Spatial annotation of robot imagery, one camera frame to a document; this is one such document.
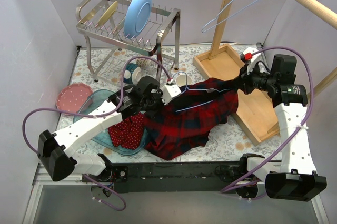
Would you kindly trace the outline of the red plaid skirt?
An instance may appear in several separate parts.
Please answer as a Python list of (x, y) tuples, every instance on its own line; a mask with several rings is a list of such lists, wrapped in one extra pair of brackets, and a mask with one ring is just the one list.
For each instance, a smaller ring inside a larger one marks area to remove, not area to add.
[(211, 129), (226, 123), (227, 117), (235, 113), (239, 105), (238, 93), (234, 91), (208, 105), (178, 113), (172, 101), (144, 118), (148, 133), (145, 149), (165, 160), (172, 160), (194, 147), (204, 147)]

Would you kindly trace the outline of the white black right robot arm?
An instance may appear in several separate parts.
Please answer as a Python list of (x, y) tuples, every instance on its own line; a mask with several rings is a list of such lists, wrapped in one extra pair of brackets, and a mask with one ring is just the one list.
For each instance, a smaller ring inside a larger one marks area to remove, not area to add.
[(245, 58), (236, 80), (245, 94), (258, 89), (272, 99), (282, 159), (277, 168), (266, 158), (247, 154), (246, 163), (238, 167), (239, 176), (247, 181), (256, 176), (264, 182), (270, 198), (310, 201), (327, 187), (327, 181), (317, 174), (310, 153), (305, 121), (312, 108), (307, 106), (305, 87), (295, 83), (297, 60), (294, 56), (275, 55), (271, 70), (262, 72), (255, 56), (247, 54)]

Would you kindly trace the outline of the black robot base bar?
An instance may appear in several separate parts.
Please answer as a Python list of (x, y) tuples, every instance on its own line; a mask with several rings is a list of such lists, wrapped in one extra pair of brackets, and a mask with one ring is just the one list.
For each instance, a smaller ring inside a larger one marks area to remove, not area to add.
[(220, 191), (246, 172), (240, 161), (115, 163), (82, 181), (111, 184), (118, 193)]

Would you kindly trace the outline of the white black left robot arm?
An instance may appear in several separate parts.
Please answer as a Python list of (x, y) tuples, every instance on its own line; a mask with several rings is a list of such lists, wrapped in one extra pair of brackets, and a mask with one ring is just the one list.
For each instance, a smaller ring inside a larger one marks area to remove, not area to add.
[(53, 181), (70, 174), (91, 174), (99, 181), (111, 178), (112, 165), (103, 154), (85, 155), (79, 147), (109, 127), (121, 123), (140, 111), (154, 111), (162, 106), (160, 83), (145, 76), (137, 85), (128, 86), (110, 95), (89, 115), (54, 133), (45, 130), (39, 135), (37, 156)]

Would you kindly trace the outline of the patterned cup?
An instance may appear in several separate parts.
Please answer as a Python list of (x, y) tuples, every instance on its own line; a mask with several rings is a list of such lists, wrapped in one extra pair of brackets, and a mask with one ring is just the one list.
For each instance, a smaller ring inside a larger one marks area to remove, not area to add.
[(136, 65), (141, 69), (149, 69), (151, 67), (152, 61), (145, 57), (145, 58), (138, 58), (136, 60)]

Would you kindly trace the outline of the white ceramic mug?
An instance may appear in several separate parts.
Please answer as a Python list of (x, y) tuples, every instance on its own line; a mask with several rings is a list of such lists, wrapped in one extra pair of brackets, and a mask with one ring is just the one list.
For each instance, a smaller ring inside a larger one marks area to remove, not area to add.
[(184, 72), (179, 72), (174, 76), (174, 81), (179, 87), (192, 84), (192, 78)]

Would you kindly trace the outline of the red polka dot cloth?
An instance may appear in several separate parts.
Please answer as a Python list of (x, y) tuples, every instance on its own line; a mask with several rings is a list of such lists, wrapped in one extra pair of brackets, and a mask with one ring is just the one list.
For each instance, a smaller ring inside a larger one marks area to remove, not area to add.
[(108, 128), (114, 147), (135, 150), (139, 147), (144, 134), (144, 115), (138, 113)]

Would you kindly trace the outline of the floral tablecloth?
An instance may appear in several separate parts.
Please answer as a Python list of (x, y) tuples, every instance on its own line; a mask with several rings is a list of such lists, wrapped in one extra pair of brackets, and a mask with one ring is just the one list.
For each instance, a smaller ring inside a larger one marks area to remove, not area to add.
[[(187, 72), (193, 83), (203, 81), (200, 72), (193, 65), (193, 57), (210, 49), (209, 44), (181, 45), (179, 50), (179, 69)], [(71, 76), (70, 83), (84, 83), (92, 91), (108, 89), (117, 91), (120, 88), (120, 72), (125, 62), (135, 56), (129, 50), (92, 49), (92, 66), (98, 69), (103, 60), (107, 60), (99, 72), (99, 81), (95, 82), (86, 61), (86, 49), (81, 49)], [(244, 153), (255, 153), (268, 157), (281, 144), (280, 137), (275, 135), (259, 145), (253, 145), (236, 121), (229, 116), (227, 123), (214, 127), (204, 147), (196, 147), (172, 159), (172, 162), (198, 161), (237, 161)], [(143, 149), (140, 152), (124, 156), (92, 140), (81, 145), (78, 152), (86, 155), (103, 153), (112, 163), (122, 162), (163, 162), (164, 160)]]

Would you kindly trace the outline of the steel dish rack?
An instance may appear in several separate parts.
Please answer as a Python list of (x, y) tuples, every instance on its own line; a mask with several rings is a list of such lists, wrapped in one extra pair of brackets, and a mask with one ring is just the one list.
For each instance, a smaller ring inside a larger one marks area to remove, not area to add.
[[(131, 0), (82, 0), (76, 8), (76, 29), (85, 38), (87, 66), (95, 82), (105, 80), (101, 71), (118, 50), (128, 50), (145, 58), (155, 56), (159, 62), (167, 59), (172, 62), (170, 69), (179, 68), (181, 11), (151, 5), (146, 25), (135, 36), (125, 31), (131, 3)], [(169, 56), (163, 52), (163, 42), (172, 30), (175, 31), (174, 56)], [(98, 68), (92, 66), (91, 39), (113, 46)]]

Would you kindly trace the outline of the clear blue glass tray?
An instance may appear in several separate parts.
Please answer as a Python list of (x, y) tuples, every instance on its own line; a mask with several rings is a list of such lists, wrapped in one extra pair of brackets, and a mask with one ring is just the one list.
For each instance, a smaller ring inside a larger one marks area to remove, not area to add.
[[(90, 114), (92, 111), (96, 110), (104, 101), (106, 101), (108, 97), (112, 94), (114, 93), (107, 89), (101, 89), (93, 92), (88, 96), (87, 101), (79, 109), (78, 113), (86, 115)], [(145, 148), (148, 143), (146, 130), (144, 130), (140, 145), (134, 150), (126, 149), (122, 146), (114, 147), (107, 129), (93, 137), (92, 141), (124, 156), (131, 156), (139, 153), (142, 149)]]

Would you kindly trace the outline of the pink polka dot plate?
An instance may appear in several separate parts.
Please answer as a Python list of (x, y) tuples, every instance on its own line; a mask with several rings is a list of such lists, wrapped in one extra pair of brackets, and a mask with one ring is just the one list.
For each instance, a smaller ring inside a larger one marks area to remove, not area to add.
[(57, 96), (56, 108), (66, 114), (79, 113), (92, 104), (90, 86), (83, 83), (74, 83), (65, 87)]

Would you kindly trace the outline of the light blue plate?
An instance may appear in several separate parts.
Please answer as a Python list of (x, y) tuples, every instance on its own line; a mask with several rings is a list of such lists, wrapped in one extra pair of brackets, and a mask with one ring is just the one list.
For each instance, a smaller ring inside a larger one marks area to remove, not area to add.
[(132, 0), (124, 22), (124, 34), (127, 39), (137, 37), (147, 25), (151, 14), (152, 0)]

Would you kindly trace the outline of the cream yellow plate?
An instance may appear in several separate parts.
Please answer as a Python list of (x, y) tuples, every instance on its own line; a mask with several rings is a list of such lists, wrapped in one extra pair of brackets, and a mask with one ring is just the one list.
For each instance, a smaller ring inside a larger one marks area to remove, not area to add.
[(118, 7), (118, 1), (114, 1), (109, 8), (103, 13), (103, 15), (98, 20), (95, 27), (102, 27), (114, 14)]

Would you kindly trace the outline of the wooden clothes rack frame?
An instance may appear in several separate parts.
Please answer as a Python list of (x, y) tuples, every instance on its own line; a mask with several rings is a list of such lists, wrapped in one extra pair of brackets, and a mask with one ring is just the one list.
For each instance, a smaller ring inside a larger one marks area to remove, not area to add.
[(220, 37), (229, 17), (232, 2), (233, 0), (223, 0), (223, 9), (216, 18), (217, 24), (211, 50), (195, 56), (193, 64), (205, 78), (222, 76), (216, 63), (221, 65), (229, 63), (240, 69), (235, 80), (241, 90), (240, 105), (237, 112), (233, 114), (233, 118), (251, 142), (258, 145), (280, 132), (275, 112), (267, 108), (272, 103), (272, 98), (267, 91), (276, 89), (276, 81), (281, 76), (281, 72), (277, 70), (271, 75), (261, 73), (251, 64), (251, 59), (245, 62), (228, 44), (220, 44)]

